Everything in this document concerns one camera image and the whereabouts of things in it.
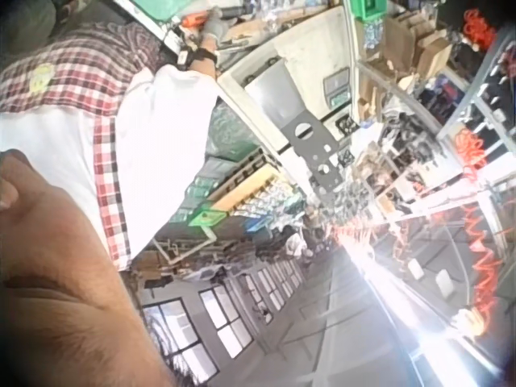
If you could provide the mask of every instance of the label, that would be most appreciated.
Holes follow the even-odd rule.
[[[32,71],[29,81],[29,90],[31,94],[43,93],[47,91],[48,84],[56,75],[55,66],[50,63],[40,64]]]

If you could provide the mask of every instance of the hand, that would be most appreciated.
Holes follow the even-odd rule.
[[[212,37],[219,44],[226,36],[229,27],[236,23],[236,19],[222,20],[223,12],[219,7],[210,11],[210,16],[202,29],[202,38]]]

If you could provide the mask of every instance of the metal bracket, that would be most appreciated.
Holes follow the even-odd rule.
[[[306,161],[324,193],[329,193],[343,183],[339,169],[329,161],[339,150],[339,142],[306,109],[285,59],[273,59],[245,90]]]

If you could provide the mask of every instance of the man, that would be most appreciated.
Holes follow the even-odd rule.
[[[75,201],[20,152],[0,161],[0,385],[193,387],[160,358]]]
[[[218,95],[215,9],[190,71],[140,25],[84,26],[0,75],[0,151],[20,150],[85,213],[119,270],[181,204]]]

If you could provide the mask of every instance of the plaid shirt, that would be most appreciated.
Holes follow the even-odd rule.
[[[97,199],[110,257],[119,270],[127,267],[131,249],[120,193],[114,121],[134,75],[144,67],[156,71],[158,52],[159,41],[138,24],[87,24],[0,74],[0,113],[66,106],[94,115]],[[48,78],[43,85],[37,82],[41,69]]]

